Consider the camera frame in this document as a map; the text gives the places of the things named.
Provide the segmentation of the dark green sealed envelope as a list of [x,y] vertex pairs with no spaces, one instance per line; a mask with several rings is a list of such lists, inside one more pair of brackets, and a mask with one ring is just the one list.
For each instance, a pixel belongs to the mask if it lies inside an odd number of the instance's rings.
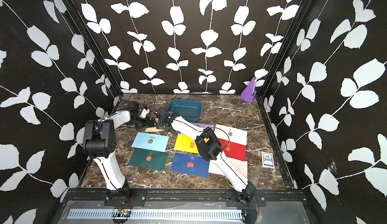
[[167,152],[135,148],[128,165],[164,171],[168,156]]

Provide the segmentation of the white envelope brown seal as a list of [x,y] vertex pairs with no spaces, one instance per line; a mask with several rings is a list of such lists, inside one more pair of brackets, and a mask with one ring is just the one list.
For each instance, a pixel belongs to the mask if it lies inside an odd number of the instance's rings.
[[229,140],[231,142],[244,145],[244,146],[247,145],[247,139],[248,139],[247,131],[216,124],[214,132],[219,139]]

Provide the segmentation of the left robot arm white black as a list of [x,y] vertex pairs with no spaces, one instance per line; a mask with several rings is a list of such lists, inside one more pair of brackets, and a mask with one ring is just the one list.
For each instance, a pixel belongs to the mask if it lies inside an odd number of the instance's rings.
[[130,110],[118,110],[99,120],[86,122],[82,149],[100,168],[106,182],[107,196],[130,197],[130,188],[116,158],[117,139],[115,130],[128,123],[130,127],[154,127],[152,117],[141,117]]

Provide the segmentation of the white perforated rail strip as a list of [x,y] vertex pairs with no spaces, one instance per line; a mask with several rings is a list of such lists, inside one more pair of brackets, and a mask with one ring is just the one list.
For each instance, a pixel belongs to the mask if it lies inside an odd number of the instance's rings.
[[[114,209],[71,209],[68,220],[111,220]],[[189,221],[242,221],[241,210],[202,209],[133,209],[128,219],[120,220],[189,220]]]

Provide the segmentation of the pale pink sealed envelope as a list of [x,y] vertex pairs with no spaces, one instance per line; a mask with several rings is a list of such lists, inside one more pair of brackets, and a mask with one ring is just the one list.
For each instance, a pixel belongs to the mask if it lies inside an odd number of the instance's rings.
[[[233,158],[229,158],[228,159],[234,166],[235,168],[245,177],[245,178],[248,178],[248,163],[247,161],[241,161],[241,160],[238,160],[238,159],[233,159]],[[225,174],[213,163],[210,163],[209,164],[209,170],[208,170],[209,173],[212,173],[212,174],[217,174],[217,175],[223,175],[225,176]]]

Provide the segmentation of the small electronics board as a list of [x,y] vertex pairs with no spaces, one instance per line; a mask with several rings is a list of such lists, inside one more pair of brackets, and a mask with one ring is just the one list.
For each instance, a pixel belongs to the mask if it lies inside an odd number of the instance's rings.
[[131,209],[114,209],[112,212],[113,220],[128,219],[132,215]]

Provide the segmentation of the cream yellow envelope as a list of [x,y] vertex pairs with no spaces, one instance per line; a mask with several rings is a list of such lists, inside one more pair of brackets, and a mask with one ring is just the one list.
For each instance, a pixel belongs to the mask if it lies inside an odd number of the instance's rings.
[[145,132],[161,132],[163,131],[162,129],[157,129],[156,127],[152,127],[152,128],[146,128],[145,129]]

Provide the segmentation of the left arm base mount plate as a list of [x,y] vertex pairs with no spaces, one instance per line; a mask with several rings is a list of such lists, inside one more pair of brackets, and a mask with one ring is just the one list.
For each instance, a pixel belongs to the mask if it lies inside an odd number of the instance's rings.
[[119,193],[117,190],[107,190],[107,197],[104,202],[104,206],[126,208],[130,206],[144,206],[147,196],[146,190],[130,189],[124,194]]

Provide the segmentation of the lavender envelope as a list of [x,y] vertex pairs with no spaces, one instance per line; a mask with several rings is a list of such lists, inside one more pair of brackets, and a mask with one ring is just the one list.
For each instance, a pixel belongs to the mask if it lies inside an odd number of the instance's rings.
[[[204,123],[192,123],[192,122],[188,122],[188,124],[189,125],[192,125],[192,126],[194,126],[196,129],[206,129],[206,128],[211,128],[211,129],[213,129],[214,130],[214,128],[215,128],[215,126],[214,125],[209,125],[209,124],[204,124]],[[193,130],[191,127],[187,127],[187,129],[189,129],[189,131],[188,132],[180,132],[179,134],[180,135],[185,135],[185,136],[189,136],[189,137],[191,137],[191,136],[198,136],[198,134],[197,134],[197,131],[196,130]]]

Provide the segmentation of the teal plastic storage box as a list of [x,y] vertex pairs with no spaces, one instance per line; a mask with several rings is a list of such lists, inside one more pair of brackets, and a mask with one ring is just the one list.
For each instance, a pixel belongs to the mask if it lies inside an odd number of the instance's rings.
[[168,112],[177,113],[186,121],[196,123],[202,114],[202,104],[198,101],[174,99],[169,103]]

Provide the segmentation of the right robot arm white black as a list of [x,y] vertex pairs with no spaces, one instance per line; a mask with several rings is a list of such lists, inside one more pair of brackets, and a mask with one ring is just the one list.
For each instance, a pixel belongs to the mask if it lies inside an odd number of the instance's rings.
[[231,182],[238,194],[238,202],[243,206],[257,203],[255,185],[230,162],[212,128],[198,127],[182,116],[167,112],[163,108],[158,109],[155,116],[158,119],[156,128],[168,132],[181,132],[195,141],[199,155],[217,166]]

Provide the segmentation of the red sealed envelope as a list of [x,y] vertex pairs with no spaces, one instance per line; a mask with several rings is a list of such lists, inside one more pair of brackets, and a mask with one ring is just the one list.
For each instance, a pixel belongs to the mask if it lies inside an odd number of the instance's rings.
[[219,139],[221,147],[228,158],[237,159],[240,161],[246,160],[246,146],[228,140]]

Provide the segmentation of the light blue sealed envelope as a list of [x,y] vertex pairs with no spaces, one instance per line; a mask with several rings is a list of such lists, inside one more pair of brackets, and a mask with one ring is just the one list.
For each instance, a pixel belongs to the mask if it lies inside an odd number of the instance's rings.
[[168,141],[168,136],[138,132],[132,147],[164,152]]

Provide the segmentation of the purple plastic stand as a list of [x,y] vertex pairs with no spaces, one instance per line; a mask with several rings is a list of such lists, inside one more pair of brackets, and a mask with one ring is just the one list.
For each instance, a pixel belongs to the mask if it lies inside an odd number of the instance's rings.
[[247,103],[253,104],[256,99],[256,81],[257,79],[253,77],[251,81],[248,82],[246,88],[242,91],[240,99],[246,101]]

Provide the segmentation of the playing card deck box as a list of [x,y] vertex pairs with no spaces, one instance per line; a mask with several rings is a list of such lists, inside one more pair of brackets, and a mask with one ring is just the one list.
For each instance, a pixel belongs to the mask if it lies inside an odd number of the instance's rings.
[[270,152],[261,152],[261,156],[262,156],[262,167],[263,168],[270,168],[270,169],[274,169],[275,168],[274,156],[273,156],[272,153],[270,153]]

